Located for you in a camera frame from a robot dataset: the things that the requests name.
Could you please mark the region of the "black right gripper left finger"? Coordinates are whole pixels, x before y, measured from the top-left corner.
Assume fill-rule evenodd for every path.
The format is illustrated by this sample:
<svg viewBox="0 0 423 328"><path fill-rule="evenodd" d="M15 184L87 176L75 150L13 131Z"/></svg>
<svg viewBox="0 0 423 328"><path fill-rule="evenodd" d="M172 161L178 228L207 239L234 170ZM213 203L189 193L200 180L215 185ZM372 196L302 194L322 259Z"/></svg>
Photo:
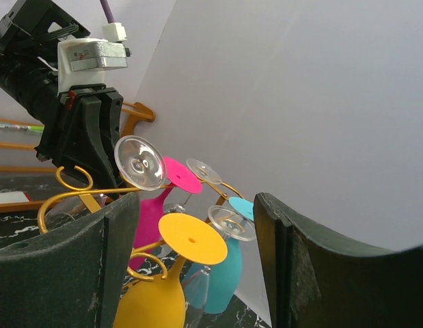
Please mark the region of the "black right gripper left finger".
<svg viewBox="0 0 423 328"><path fill-rule="evenodd" d="M0 327L112 327L131 250L104 214L0 249Z"/></svg>

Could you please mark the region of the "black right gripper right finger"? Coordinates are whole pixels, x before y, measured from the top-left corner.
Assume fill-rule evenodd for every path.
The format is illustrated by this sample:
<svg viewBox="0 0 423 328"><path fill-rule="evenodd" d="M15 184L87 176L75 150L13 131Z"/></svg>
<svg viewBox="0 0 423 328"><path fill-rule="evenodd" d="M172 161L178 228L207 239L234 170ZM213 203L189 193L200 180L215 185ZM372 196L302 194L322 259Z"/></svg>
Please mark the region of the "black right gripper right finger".
<svg viewBox="0 0 423 328"><path fill-rule="evenodd" d="M423 245L357 241L270 193L254 223L273 327L423 327Z"/></svg>

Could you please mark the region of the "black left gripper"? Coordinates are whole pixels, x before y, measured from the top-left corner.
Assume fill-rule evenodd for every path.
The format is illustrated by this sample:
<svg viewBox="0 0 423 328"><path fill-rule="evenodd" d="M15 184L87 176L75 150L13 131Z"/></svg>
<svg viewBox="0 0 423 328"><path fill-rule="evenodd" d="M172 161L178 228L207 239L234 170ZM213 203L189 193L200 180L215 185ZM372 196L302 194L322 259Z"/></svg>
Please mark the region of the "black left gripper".
<svg viewBox="0 0 423 328"><path fill-rule="evenodd" d="M82 160L72 154L81 124L76 110L77 96L82 87L72 87L68 92L57 93L56 87L43 87L35 95L35 119L43 123L44 132L35 147L36 158L50 161L56 167L65 167L64 173L73 178L83 176L74 171ZM117 187L111 162L105 150L113 150L120 138L120 114L123 97L112 87L103 91L101 101L95 96L81 99L84 133L83 160L94 186L98 189Z"/></svg>

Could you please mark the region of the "clear wine glass front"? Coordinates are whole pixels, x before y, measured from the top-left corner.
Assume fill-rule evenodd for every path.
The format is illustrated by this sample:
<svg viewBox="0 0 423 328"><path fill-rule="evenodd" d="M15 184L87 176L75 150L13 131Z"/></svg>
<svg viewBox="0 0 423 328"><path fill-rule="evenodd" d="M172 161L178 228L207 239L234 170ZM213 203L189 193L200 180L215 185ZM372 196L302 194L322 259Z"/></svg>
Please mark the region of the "clear wine glass front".
<svg viewBox="0 0 423 328"><path fill-rule="evenodd" d="M101 202L109 194L155 191L162 187L167 175L165 161L144 138L135 135L121 137L114 148L114 159L120 178L127 184L124 188L94 189L92 177L79 166L75 169L85 175L88 186L73 187L62 179L63 167L57 169L56 179L70 190L43 203L37 217L40 232L45 234L55 229L59 222L74 220L83 211L99 211L102 208Z"/></svg>

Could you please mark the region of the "orange plastic wine glass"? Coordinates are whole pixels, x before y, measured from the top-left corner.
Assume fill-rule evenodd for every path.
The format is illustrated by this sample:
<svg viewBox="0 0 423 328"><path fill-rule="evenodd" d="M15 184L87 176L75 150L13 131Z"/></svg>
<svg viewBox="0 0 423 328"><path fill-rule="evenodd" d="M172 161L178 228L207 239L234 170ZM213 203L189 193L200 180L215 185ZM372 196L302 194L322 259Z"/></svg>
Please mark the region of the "orange plastic wine glass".
<svg viewBox="0 0 423 328"><path fill-rule="evenodd" d="M217 237L207 223L191 215L170 213L159 220L162 240L131 253L131 258L146 257L155 261L162 273L140 275L131 268L127 273L137 280L120 299L114 327L183 327L185 323L185 296L180 283L180 273L187 260L210 261L212 255L205 248ZM147 251L168 244L178 257L168 269L162 260Z"/></svg>

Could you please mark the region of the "clear flute glass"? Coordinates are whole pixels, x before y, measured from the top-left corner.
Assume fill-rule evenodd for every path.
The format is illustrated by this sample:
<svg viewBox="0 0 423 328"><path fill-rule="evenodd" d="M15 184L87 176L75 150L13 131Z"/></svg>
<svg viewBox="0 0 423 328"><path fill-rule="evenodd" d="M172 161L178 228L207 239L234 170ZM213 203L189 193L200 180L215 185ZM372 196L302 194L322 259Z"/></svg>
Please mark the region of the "clear flute glass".
<svg viewBox="0 0 423 328"><path fill-rule="evenodd" d="M199 262L192 263L182 281L185 301L187 302L186 316L190 316L191 312L195 311L194 317L185 319L185 327L197 327L201 317L206 314L204 309L207 300L211 268L223 262L228 254L226 242L217 229L210 224L209 218L207 226L216 234L217 241L211 242L210 245L205 248L205 250L209 251L212 255L210 261L200 260Z"/></svg>

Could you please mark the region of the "blue plastic wine glass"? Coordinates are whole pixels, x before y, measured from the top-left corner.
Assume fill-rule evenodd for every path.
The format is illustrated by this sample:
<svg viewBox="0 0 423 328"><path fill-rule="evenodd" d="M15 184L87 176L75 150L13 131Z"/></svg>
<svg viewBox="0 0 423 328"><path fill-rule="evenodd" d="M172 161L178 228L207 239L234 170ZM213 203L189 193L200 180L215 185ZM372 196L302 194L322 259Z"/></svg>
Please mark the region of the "blue plastic wine glass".
<svg viewBox="0 0 423 328"><path fill-rule="evenodd" d="M230 197L229 204L229 208L214 205L208 209L210 224L226 242L228 254L223 262L211 268L206 314L220 314L226 310L243 273L240 242L256 239L254 204L241 197Z"/></svg>

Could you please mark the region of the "grey clear wine glass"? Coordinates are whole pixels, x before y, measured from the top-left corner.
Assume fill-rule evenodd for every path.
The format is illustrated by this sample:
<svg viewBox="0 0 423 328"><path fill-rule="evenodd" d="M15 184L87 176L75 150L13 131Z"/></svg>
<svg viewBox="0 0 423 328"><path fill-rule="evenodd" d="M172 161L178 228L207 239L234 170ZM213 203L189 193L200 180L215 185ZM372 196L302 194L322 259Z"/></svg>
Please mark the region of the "grey clear wine glass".
<svg viewBox="0 0 423 328"><path fill-rule="evenodd" d="M202 192L202 183L207 182L212 185L220 185L223 180L221 176L209 165L195 158L188 158L186 165L189 170L182 166L181 175L177 177L174 183L179 189L184 190L189 195L181 203L169 203L163 207L164 214L170 213L187 213L186 205L193 194Z"/></svg>

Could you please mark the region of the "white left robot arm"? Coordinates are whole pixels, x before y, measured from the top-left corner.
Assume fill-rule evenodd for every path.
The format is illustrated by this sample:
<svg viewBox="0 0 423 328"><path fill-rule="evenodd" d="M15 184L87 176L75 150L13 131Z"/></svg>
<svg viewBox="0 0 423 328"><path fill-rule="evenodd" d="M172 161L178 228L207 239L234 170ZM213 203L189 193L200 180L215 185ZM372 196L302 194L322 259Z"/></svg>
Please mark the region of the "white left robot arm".
<svg viewBox="0 0 423 328"><path fill-rule="evenodd" d="M96 188L115 189L125 185L114 156L123 97L104 83L58 86L60 38L89 35L53 1L17 1L0 20L0 88L43 124L39 161L84 182L79 166Z"/></svg>

